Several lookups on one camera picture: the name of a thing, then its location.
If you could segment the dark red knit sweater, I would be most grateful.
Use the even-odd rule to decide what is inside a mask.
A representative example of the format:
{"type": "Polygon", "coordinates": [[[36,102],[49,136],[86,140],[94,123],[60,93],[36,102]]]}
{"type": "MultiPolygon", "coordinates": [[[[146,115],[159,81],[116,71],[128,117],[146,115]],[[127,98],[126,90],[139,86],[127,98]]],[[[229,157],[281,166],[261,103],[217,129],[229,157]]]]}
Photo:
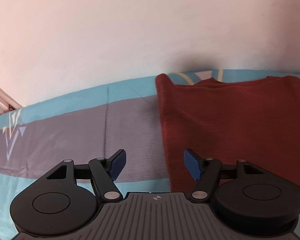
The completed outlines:
{"type": "Polygon", "coordinates": [[[176,85],[156,77],[162,140],[173,192],[194,179],[184,151],[225,164],[244,159],[300,186],[300,79],[296,76],[176,85]]]}

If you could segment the blue and mauve bedsheet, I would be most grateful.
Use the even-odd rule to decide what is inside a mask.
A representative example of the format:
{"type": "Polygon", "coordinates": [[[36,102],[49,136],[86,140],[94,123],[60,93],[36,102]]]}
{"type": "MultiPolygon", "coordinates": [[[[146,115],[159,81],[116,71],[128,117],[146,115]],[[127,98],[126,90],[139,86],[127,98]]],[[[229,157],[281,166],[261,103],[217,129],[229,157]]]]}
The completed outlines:
{"type": "Polygon", "coordinates": [[[179,239],[181,212],[163,215],[161,195],[170,190],[157,110],[155,78],[144,77],[70,93],[0,116],[0,239],[17,230],[10,217],[13,198],[63,161],[86,164],[122,148],[127,164],[116,181],[122,193],[151,192],[151,215],[130,207],[127,231],[131,239],[179,239]]]}

